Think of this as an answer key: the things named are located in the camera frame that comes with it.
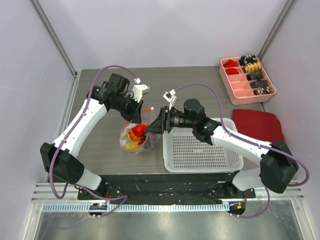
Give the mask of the red toy pepper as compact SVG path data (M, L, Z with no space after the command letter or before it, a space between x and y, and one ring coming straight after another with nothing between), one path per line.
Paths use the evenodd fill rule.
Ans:
M131 131L137 137L142 137L145 134L147 125L146 124L138 124L134 126Z

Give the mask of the orange toy pumpkin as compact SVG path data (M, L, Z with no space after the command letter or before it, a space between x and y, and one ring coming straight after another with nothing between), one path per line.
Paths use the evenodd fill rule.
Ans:
M132 141L135 144L138 144L141 142L141 137L139 137L139 136L136 136L136 135L130 134L130 133L128 133L126 136L129 138L130 141Z

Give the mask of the dark red toy grapes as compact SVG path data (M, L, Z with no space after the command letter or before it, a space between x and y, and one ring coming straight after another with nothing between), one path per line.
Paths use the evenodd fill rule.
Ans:
M157 145L159 138L160 138L159 134L147 132L145 135L144 142L139 145L140 149L142 151L152 150Z

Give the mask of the clear zip bag orange zipper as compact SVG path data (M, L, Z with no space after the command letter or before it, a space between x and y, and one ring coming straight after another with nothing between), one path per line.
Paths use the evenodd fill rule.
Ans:
M127 121L120 129L119 145L123 153L138 154L154 149L161 137L160 134L147 132L146 128L155 120L154 107L142 110L140 124Z

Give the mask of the yellow toy banana bunch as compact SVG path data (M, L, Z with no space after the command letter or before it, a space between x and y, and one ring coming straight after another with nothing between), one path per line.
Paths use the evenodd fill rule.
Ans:
M126 150L131 151L137 147L137 144L131 140L130 134L127 133L124 138L124 147Z

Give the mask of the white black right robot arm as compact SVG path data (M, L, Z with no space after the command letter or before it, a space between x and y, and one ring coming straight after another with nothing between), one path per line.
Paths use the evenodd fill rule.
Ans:
M231 150L258 165L255 169L240 170L226 184L226 193L233 198L245 190L258 187L282 194L299 169L285 142L278 140L271 143L234 132L222 120L209 118L205 108L195 98L184 102L183 111L162 107L146 132L162 135L173 128L189 128L198 141Z

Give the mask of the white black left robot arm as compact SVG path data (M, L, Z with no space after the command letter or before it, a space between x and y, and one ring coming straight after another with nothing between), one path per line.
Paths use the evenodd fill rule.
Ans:
M113 73L101 86L93 85L69 126L53 143L45 142L40 147L47 173L68 184L89 189L89 194L97 200L106 195L107 188L102 178L86 169L77 156L94 126L109 110L118 111L127 122L142 122L142 98L150 88L140 83L138 78L134 82L132 90L129 91L130 81Z

